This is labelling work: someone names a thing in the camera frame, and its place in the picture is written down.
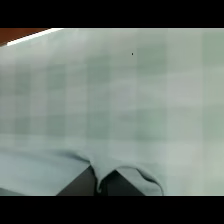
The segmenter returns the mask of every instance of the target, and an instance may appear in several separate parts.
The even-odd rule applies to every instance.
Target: bright light strip
[[[10,42],[7,43],[7,46],[12,46],[14,44],[18,44],[20,42],[30,40],[30,39],[33,39],[33,38],[36,38],[36,37],[41,37],[43,35],[46,35],[46,34],[49,34],[49,33],[52,33],[52,32],[58,31],[58,30],[62,30],[62,29],[64,29],[64,28],[52,28],[52,29],[44,30],[42,32],[35,33],[35,34],[30,35],[30,36],[20,38],[18,40],[10,41]]]

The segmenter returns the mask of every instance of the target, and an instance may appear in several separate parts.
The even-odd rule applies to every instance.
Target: checkered fabric
[[[0,49],[0,148],[89,149],[167,195],[224,194],[224,30],[64,29]]]

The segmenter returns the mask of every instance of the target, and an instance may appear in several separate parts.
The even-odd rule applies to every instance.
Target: fabric
[[[0,149],[87,150],[165,195],[224,195],[223,66],[223,29],[64,29],[2,47]]]

